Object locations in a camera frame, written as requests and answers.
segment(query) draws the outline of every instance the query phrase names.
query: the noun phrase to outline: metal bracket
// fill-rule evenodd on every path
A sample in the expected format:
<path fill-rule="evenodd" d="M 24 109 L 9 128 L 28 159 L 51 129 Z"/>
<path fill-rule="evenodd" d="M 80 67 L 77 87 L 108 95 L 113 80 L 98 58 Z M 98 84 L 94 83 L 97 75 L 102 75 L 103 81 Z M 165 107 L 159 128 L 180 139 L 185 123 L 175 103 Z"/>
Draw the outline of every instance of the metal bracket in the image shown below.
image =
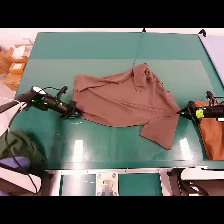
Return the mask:
<path fill-rule="evenodd" d="M 96 196 L 119 196 L 118 173 L 96 174 Z"/>

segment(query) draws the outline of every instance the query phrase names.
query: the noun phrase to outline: orange brown fabric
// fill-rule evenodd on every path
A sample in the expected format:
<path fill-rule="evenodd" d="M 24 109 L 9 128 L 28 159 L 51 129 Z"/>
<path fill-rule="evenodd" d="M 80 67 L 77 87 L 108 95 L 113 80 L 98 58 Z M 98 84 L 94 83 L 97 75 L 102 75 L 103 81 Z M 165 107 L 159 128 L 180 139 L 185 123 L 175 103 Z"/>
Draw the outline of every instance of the orange brown fabric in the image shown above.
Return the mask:
<path fill-rule="evenodd" d="M 196 106 L 208 106 L 208 102 L 195 101 Z M 224 122 L 216 118 L 201 119 L 199 130 L 206 154 L 211 160 L 224 160 Z"/>
<path fill-rule="evenodd" d="M 144 125 L 141 136 L 172 147 L 180 108 L 147 64 L 103 77 L 77 75 L 73 100 L 84 119 L 114 127 Z"/>

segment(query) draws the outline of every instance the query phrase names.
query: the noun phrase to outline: white wall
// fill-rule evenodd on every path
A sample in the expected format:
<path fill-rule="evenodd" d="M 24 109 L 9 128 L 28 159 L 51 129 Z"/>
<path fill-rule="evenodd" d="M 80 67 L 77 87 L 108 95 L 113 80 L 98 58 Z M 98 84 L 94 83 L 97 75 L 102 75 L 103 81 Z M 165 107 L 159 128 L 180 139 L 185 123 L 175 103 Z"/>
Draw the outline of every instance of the white wall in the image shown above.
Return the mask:
<path fill-rule="evenodd" d="M 197 34 L 202 28 L 146 28 L 147 32 Z M 224 28 L 204 28 L 208 35 L 224 35 Z M 38 32 L 141 32 L 142 28 L 0 28 L 0 46 L 9 49 L 14 44 L 34 42 Z"/>

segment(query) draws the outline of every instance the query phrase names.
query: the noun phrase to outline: dark green cloth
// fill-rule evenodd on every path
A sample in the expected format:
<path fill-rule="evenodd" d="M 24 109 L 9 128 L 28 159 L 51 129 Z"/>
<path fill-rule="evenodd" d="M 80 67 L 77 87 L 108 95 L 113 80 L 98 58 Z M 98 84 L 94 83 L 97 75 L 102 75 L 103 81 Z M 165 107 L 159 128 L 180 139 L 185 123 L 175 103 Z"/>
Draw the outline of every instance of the dark green cloth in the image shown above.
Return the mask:
<path fill-rule="evenodd" d="M 10 131 L 7 136 L 12 154 L 30 159 L 30 169 L 40 170 L 46 162 L 37 144 L 23 131 Z M 11 154 L 6 147 L 5 134 L 0 138 L 0 159 L 10 158 Z"/>

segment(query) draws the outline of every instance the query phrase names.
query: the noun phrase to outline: black clip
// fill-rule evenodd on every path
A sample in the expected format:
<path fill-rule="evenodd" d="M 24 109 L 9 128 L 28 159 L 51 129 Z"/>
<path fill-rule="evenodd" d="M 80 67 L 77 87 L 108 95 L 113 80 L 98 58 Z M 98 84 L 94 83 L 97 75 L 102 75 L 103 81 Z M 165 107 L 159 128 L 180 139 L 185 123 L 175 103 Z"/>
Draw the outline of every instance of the black clip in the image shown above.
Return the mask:
<path fill-rule="evenodd" d="M 202 29 L 198 34 L 202 34 L 204 37 L 206 37 L 206 31 Z"/>

